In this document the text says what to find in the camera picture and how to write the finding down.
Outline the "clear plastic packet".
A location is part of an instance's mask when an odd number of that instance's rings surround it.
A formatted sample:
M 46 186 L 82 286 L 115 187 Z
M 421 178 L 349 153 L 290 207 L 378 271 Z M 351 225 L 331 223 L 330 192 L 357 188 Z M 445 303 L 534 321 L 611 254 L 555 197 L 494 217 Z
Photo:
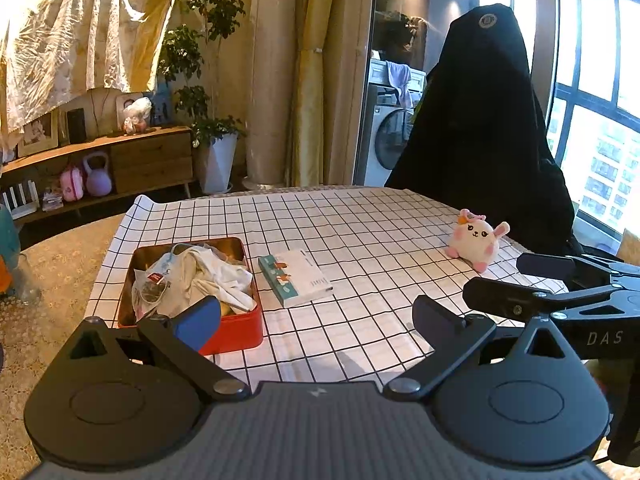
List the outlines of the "clear plastic packet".
M 145 279 L 145 275 L 146 272 L 135 270 L 134 284 L 131 286 L 132 310 L 138 321 L 160 304 L 170 286 L 168 278 L 163 283 L 154 285 Z

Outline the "pink alcohol wipe packet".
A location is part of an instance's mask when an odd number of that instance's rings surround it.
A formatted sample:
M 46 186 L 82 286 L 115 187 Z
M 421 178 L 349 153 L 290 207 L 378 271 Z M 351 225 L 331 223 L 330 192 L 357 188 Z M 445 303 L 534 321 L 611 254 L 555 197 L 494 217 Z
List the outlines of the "pink alcohol wipe packet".
M 154 285 L 158 285 L 166 280 L 166 274 L 160 272 L 151 272 L 145 275 L 145 279 Z

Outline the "white bunny plush toy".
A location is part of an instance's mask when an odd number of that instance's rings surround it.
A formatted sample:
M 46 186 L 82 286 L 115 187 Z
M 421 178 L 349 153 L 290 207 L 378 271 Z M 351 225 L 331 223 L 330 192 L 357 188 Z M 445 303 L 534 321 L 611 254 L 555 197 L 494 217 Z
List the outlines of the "white bunny plush toy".
M 463 259 L 477 273 L 484 273 L 498 254 L 500 240 L 509 232 L 510 224 L 506 221 L 493 228 L 484 214 L 461 209 L 445 249 L 446 255 Z

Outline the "black and white grid tablecloth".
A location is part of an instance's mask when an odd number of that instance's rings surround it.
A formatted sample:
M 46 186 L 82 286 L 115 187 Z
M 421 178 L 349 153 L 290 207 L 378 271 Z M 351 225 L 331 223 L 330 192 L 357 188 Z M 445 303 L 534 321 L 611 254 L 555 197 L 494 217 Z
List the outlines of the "black and white grid tablecloth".
M 457 211 L 409 191 L 329 188 L 157 204 L 138 197 L 122 218 L 89 297 L 87 313 L 116 322 L 134 251 L 222 236 L 250 260 L 299 248 L 332 282 L 328 298 L 287 309 L 258 282 L 264 339 L 216 363 L 256 386 L 263 380 L 384 384 L 430 352 L 411 319 L 427 295 L 451 312 L 468 310 L 471 267 L 445 255 Z

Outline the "white teal tissue pack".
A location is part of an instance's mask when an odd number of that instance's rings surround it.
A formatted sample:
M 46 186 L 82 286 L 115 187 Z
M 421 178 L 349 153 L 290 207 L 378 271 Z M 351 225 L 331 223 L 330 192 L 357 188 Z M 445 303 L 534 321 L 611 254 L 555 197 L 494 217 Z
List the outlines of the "white teal tissue pack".
M 301 249 L 261 256 L 258 264 L 284 308 L 299 307 L 333 294 L 331 281 L 314 263 L 311 255 Z

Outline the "black draped chair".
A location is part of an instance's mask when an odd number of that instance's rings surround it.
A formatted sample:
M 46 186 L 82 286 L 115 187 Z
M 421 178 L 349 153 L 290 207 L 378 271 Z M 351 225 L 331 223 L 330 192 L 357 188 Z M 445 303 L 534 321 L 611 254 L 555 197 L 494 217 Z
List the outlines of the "black draped chair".
M 450 24 L 386 184 L 482 214 L 492 226 L 508 222 L 512 240 L 531 252 L 582 254 L 511 8 L 477 6 Z

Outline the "purple kettlebell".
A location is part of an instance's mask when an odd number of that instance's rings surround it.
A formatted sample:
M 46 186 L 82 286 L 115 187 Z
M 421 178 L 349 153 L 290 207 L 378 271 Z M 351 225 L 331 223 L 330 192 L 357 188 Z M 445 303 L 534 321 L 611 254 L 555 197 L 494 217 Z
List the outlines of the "purple kettlebell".
M 86 172 L 86 188 L 93 197 L 107 196 L 112 192 L 112 180 L 108 174 L 108 155 L 93 152 L 82 160 Z

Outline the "teal orange stool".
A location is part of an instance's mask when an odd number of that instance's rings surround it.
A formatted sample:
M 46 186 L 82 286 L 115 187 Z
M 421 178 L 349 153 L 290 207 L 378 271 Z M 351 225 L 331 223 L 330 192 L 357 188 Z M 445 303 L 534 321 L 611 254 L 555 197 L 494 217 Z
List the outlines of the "teal orange stool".
M 0 206 L 0 292 L 5 294 L 13 283 L 13 272 L 20 260 L 21 244 L 12 216 L 6 206 Z

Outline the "pink small bag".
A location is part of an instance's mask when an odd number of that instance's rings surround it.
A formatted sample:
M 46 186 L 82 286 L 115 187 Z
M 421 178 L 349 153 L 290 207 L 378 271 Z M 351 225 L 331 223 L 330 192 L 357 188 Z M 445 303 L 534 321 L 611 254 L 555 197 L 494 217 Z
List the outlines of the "pink small bag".
M 60 174 L 60 187 L 65 203 L 73 203 L 84 197 L 84 174 L 76 166 L 67 166 Z

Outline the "wooden sideboard cabinet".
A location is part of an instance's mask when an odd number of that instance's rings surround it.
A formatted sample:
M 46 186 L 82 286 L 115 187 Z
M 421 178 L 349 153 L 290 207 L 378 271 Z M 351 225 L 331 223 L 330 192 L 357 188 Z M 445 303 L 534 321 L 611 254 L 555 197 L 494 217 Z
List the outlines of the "wooden sideboard cabinet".
M 3 167 L 1 205 L 33 222 L 194 180 L 191 130 L 157 127 L 15 159 Z

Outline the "white washing machine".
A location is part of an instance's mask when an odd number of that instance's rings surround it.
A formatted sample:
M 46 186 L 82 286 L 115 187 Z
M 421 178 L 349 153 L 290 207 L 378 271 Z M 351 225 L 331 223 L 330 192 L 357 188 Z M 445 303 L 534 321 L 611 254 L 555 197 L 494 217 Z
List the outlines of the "white washing machine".
M 410 78 L 400 92 L 388 79 L 388 63 L 375 58 L 369 77 L 354 181 L 383 186 L 404 150 L 414 109 L 422 98 L 425 73 L 408 68 Z

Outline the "framed photo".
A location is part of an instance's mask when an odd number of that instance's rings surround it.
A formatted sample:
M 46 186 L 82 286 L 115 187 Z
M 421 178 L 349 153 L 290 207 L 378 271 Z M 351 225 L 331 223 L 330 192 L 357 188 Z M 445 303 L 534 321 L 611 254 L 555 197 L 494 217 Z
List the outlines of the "framed photo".
M 17 145 L 17 154 L 25 157 L 53 150 L 58 146 L 58 116 L 45 114 L 24 127 L 23 140 Z

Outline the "potted green plant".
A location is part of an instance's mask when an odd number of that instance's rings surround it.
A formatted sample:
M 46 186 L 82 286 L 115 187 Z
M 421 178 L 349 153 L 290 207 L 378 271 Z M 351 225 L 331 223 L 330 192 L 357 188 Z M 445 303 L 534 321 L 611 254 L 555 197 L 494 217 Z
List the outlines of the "potted green plant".
M 218 114 L 221 44 L 246 15 L 243 0 L 178 0 L 186 21 L 165 32 L 157 71 L 172 92 L 175 111 L 189 121 L 195 175 L 206 195 L 231 185 L 242 120 Z

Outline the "hanging white patterned cloth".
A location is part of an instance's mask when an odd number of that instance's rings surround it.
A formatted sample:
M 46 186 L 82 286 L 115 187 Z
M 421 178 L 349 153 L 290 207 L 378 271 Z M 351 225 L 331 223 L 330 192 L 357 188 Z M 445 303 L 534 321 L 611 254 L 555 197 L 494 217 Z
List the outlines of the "hanging white patterned cloth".
M 1 27 L 1 147 L 27 124 L 93 89 L 156 87 L 160 50 L 177 0 L 41 0 Z

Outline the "yellow beige curtain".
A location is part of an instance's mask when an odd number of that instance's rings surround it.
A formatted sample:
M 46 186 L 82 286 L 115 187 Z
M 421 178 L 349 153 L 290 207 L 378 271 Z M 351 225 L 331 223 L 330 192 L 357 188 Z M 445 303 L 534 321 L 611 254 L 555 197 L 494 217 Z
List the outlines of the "yellow beige curtain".
M 349 184 L 373 0 L 252 0 L 248 190 Z

